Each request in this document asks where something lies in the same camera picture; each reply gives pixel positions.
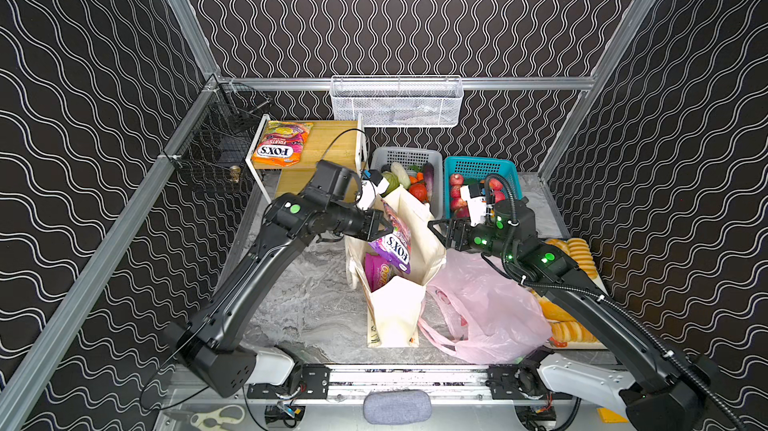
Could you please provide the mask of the cream canvas tote bag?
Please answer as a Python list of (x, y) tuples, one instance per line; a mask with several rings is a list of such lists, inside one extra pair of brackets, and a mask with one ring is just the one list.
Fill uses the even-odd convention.
[(365, 295), (368, 347), (417, 347), (417, 323), (426, 286), (446, 264), (446, 250), (428, 229), (428, 222), (434, 219), (428, 205), (403, 187), (377, 199), (374, 207), (382, 210), (386, 205), (410, 231), (411, 272), (403, 277), (394, 276), (382, 288), (371, 290), (364, 272), (364, 259), (374, 250), (364, 241), (346, 237), (347, 280), (352, 289), (360, 286)]

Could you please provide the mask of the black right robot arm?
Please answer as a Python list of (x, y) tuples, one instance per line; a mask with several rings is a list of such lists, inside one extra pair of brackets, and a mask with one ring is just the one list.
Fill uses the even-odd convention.
[(480, 216), (432, 220), (429, 230), (447, 249), (480, 255), (502, 277), (535, 290), (584, 326), (625, 367), (623, 376), (570, 361), (552, 351), (529, 354), (520, 366), (532, 388), (569, 394), (608, 408), (637, 430), (692, 430), (708, 406), (738, 430), (745, 423), (712, 388), (717, 365), (690, 357), (647, 329), (616, 303), (566, 252), (539, 238), (535, 214), (509, 183), (495, 190), (469, 188), (468, 203)]

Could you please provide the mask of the purple Fox's candy bag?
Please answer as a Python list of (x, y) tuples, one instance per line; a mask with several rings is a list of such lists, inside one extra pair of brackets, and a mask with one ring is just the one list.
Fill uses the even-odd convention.
[(384, 216), (393, 230), (370, 242), (371, 248), (385, 258), (401, 275), (411, 273), (411, 232), (406, 223), (386, 202), (382, 203)]

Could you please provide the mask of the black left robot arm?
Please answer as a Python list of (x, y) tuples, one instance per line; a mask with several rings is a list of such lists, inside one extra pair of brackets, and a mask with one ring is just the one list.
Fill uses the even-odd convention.
[(290, 355), (250, 351), (241, 347), (241, 339), (281, 274), (321, 234), (370, 242), (392, 232), (382, 211), (346, 202), (349, 184), (360, 181), (354, 170), (320, 160), (299, 193), (275, 198), (254, 244), (208, 304), (185, 323), (165, 328), (173, 359), (223, 398), (249, 383), (287, 382), (296, 366)]

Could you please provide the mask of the magenta Lot 100 candy bag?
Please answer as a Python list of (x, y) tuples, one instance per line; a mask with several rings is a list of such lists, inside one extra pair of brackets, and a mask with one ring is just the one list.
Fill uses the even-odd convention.
[(396, 274), (397, 267), (386, 257), (367, 254), (364, 259), (364, 272), (371, 291), (385, 286)]

